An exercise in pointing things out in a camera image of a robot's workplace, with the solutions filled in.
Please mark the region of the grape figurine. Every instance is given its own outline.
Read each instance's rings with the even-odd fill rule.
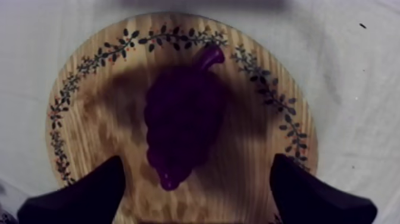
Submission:
[[[226,89],[208,69],[224,61],[222,50],[209,46],[192,67],[162,72],[146,95],[147,159],[166,191],[207,161],[226,107]]]

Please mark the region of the wood grain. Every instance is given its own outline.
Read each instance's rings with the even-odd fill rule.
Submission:
[[[191,29],[196,33],[205,31],[207,36],[221,32],[227,40],[227,46],[222,47],[226,62],[214,66],[212,71],[230,89],[224,125],[211,150],[209,163],[196,170],[173,192],[161,189],[158,176],[145,158],[145,94],[164,67],[189,65],[202,44],[184,49],[185,43],[182,43],[177,51],[176,46],[165,39],[162,39],[162,46],[157,39],[154,39],[155,43],[138,43],[139,39],[150,37],[150,30],[153,35],[162,33],[164,25],[167,33],[174,33],[173,29],[179,26],[179,35]],[[107,50],[106,42],[118,45],[120,39],[125,39],[124,29],[129,31],[129,36],[135,30],[140,32],[133,40],[135,46],[124,49],[126,59],[121,51],[115,62],[109,56],[105,58],[105,66],[83,76],[82,69],[77,69],[83,63],[82,57],[96,55],[99,48]],[[275,104],[264,105],[265,96],[257,93],[260,83],[255,84],[257,80],[251,82],[251,76],[239,71],[243,64],[230,59],[232,54],[238,53],[236,47],[240,45],[246,54],[251,53],[257,58],[258,67],[271,72],[266,76],[267,82],[276,90],[277,96],[285,94],[282,105],[293,107],[295,115],[288,113],[286,108],[277,111],[280,106]],[[194,15],[170,13],[140,15],[113,24],[93,35],[70,57],[55,81],[50,106],[59,105],[65,98],[60,91],[65,89],[68,77],[74,75],[81,77],[79,90],[72,93],[70,105],[63,103],[67,109],[59,112],[51,107],[48,109],[46,142],[49,156],[62,186],[67,182],[60,175],[60,163],[65,167],[65,170],[61,169],[63,174],[69,173],[68,178],[78,180],[112,155],[122,157],[127,189],[115,223],[136,223],[137,220],[186,223],[273,221],[277,212],[268,183],[269,172],[275,153],[285,153],[285,148],[296,137],[296,134],[289,134],[290,124],[298,123],[296,131],[307,134],[306,138],[299,139],[299,144],[307,146],[307,149],[299,149],[300,156],[307,159],[302,164],[313,174],[317,170],[317,137],[307,102],[298,86],[265,48],[225,24]],[[273,86],[274,79],[279,81],[276,86]],[[296,102],[290,104],[288,99],[292,98]],[[290,115],[291,123],[285,120],[285,114]],[[286,125],[287,130],[282,130],[282,125]],[[54,140],[55,133],[59,133],[61,145],[55,146],[59,142]],[[56,155],[55,149],[62,150],[66,158]],[[288,154],[295,155],[295,150]]]

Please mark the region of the white fabric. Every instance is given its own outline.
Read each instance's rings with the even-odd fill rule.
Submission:
[[[400,223],[398,0],[0,0],[6,209],[15,213],[21,198],[57,188],[44,124],[49,91],[67,58],[102,28],[154,11],[204,15],[266,46],[310,104],[318,177],[371,198],[376,223]]]

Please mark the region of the wooden plate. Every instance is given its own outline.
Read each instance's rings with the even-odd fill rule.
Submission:
[[[145,158],[144,96],[163,67],[190,64],[210,42],[226,56],[212,67],[231,91],[224,125],[209,163],[165,192]],[[127,189],[116,223],[278,223],[268,183],[275,153],[317,170],[313,120],[288,71],[240,31],[186,14],[129,18],[79,47],[50,94],[46,142],[62,186],[112,155],[123,158]]]

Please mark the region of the purple grape cluster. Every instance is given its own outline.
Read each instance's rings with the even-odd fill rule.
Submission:
[[[216,62],[223,62],[223,54],[212,47],[193,67],[173,67],[160,74],[147,93],[147,159],[167,191],[207,161],[223,122],[226,90],[207,71]]]

